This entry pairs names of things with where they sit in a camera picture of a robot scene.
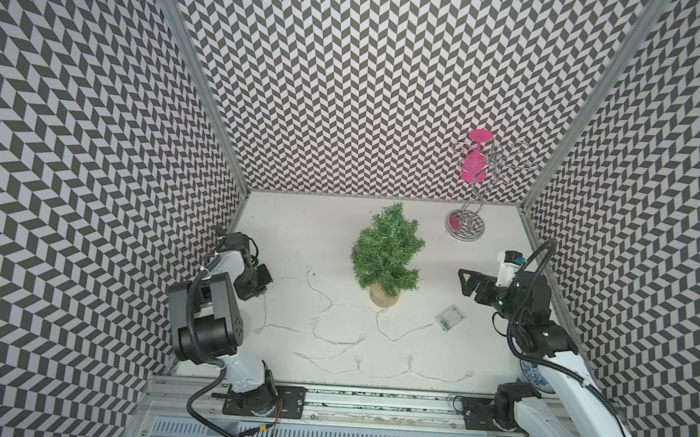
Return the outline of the small green christmas tree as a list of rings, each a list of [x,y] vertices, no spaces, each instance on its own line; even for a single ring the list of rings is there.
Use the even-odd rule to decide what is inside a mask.
[[[419,223],[407,219],[404,211],[403,203],[383,208],[351,249],[356,281],[380,309],[396,305],[404,291],[417,290],[420,282],[419,270],[410,264],[426,243],[418,236]]]

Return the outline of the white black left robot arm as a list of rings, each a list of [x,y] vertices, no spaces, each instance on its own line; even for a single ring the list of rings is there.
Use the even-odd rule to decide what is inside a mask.
[[[165,290],[177,359],[211,364],[226,373],[229,397],[246,415],[270,416],[280,407],[273,375],[264,361],[240,352],[245,328],[238,304],[261,297],[272,283],[250,236],[235,231],[198,275]]]

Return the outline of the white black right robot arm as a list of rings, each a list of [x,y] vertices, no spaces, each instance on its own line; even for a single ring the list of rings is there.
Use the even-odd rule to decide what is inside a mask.
[[[506,320],[511,354],[542,374],[576,431],[560,423],[540,390],[528,381],[498,386],[484,409],[497,429],[528,437],[633,437],[591,377],[576,342],[550,317],[552,290],[545,276],[519,271],[506,285],[497,277],[466,269],[459,270],[458,277],[463,295],[491,306]]]

